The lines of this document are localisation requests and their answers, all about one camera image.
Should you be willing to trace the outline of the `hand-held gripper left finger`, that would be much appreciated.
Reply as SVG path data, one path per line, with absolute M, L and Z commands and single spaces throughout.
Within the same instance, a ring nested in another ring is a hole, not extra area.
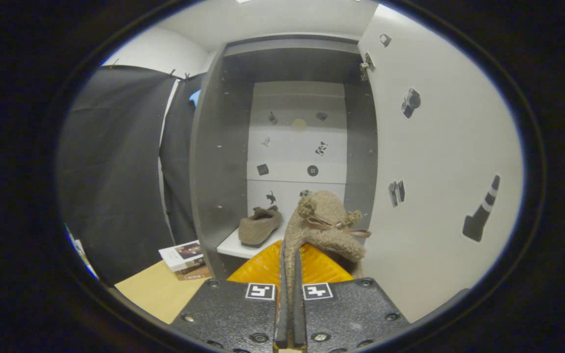
M 277 241 L 228 279 L 207 279 L 171 328 L 231 353 L 276 353 L 280 269 L 281 241 Z

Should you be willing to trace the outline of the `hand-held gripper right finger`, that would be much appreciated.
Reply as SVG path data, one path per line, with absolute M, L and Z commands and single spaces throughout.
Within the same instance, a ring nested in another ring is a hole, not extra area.
M 311 244 L 296 253 L 293 348 L 303 353 L 351 353 L 409 325 L 374 279 L 352 277 Z

